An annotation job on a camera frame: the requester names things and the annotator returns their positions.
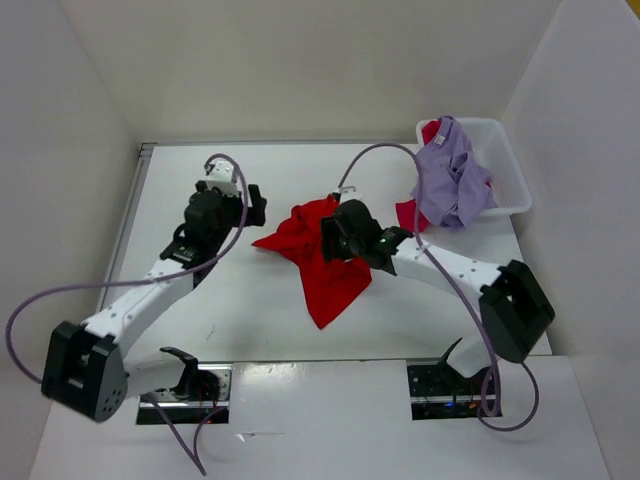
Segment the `red t shirt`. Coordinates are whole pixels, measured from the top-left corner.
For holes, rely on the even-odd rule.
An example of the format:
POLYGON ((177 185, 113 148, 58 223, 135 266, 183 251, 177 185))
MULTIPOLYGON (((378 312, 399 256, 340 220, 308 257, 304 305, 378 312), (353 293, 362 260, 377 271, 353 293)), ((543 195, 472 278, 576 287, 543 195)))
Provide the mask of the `red t shirt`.
POLYGON ((338 205, 332 196, 296 205, 274 233, 252 243, 298 267, 308 313, 320 330, 333 322, 372 282, 370 267, 360 259, 349 262, 324 259, 321 220, 331 216, 338 205))

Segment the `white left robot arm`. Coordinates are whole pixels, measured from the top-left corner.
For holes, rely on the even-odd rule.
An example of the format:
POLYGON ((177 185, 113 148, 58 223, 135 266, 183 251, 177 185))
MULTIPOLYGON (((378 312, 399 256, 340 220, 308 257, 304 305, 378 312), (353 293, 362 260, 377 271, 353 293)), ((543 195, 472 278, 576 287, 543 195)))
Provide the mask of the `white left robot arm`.
POLYGON ((206 278, 231 232, 265 224, 266 199, 255 184, 247 191, 197 182, 183 223, 144 284, 80 324, 64 321, 54 329, 41 382, 45 397, 101 423, 127 398, 158 390, 185 398, 204 381, 198 359, 176 347, 163 346, 138 361, 127 355, 166 310, 206 278))

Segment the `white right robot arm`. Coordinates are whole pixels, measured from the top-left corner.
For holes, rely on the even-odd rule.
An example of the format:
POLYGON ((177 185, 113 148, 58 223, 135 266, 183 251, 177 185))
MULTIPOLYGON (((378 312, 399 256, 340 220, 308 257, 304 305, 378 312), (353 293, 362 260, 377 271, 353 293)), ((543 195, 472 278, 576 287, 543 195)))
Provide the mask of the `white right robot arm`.
POLYGON ((507 265, 471 259, 426 243, 398 226, 382 228, 356 199, 339 204, 321 220, 324 259, 360 259, 374 270, 453 293, 478 328, 455 341, 439 360, 448 382, 475 376, 499 359, 521 364, 556 313, 525 263, 507 265))

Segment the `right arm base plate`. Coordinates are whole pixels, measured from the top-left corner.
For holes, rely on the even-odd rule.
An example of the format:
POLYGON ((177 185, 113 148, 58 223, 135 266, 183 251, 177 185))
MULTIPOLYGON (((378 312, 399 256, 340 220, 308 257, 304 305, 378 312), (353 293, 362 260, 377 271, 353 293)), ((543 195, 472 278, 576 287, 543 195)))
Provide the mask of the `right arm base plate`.
POLYGON ((486 417, 481 408, 481 388, 487 368, 473 377, 445 382, 435 362, 406 365, 413 421, 458 420, 486 417))

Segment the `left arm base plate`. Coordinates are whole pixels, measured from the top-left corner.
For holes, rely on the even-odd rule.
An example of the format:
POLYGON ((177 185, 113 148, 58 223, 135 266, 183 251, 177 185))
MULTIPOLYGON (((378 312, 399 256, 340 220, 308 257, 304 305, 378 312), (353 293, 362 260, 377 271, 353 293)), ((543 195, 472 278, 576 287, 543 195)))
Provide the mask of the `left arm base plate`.
POLYGON ((202 362, 198 370, 180 377, 184 365, 180 362, 159 363, 132 372, 128 379, 129 397, 139 397, 136 423, 158 425, 163 423, 148 396, 175 424, 196 425, 212 413, 207 423, 226 424, 229 421, 232 363, 202 362))

